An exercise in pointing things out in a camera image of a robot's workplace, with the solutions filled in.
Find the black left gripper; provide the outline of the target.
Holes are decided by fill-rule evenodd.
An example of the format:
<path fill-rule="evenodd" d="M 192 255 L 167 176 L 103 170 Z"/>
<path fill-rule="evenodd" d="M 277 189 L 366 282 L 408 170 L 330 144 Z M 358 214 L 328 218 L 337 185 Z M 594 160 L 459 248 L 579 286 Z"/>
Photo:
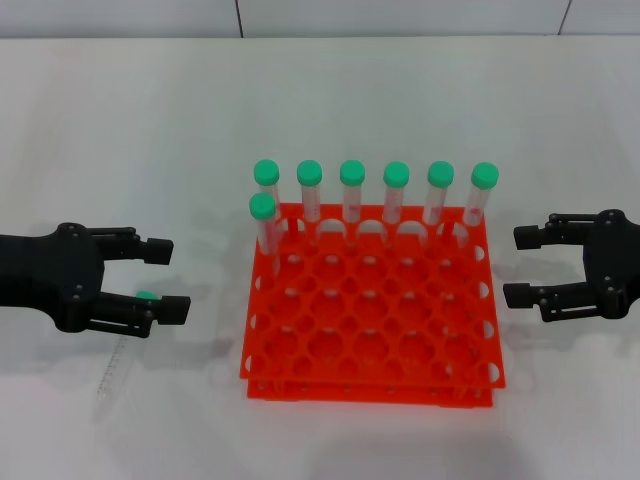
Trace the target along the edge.
<path fill-rule="evenodd" d="M 173 248 L 171 240 L 142 240 L 133 227 L 88 230 L 62 223 L 43 236 L 3 235 L 1 305 L 41 311 L 60 331 L 148 338 L 153 322 L 184 325 L 191 299 L 100 293 L 104 260 L 168 265 Z"/>

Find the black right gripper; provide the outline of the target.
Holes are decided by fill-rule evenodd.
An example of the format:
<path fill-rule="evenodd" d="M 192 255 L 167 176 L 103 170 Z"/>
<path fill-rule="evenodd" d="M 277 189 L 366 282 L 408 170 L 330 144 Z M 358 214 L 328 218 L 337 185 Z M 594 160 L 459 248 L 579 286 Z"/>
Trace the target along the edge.
<path fill-rule="evenodd" d="M 543 227 L 518 226 L 518 250 L 546 245 L 584 245 L 586 282 L 555 286 L 503 285 L 511 309 L 539 307 L 545 323 L 602 316 L 625 317 L 639 299 L 639 225 L 618 209 L 599 214 L 549 215 Z"/>

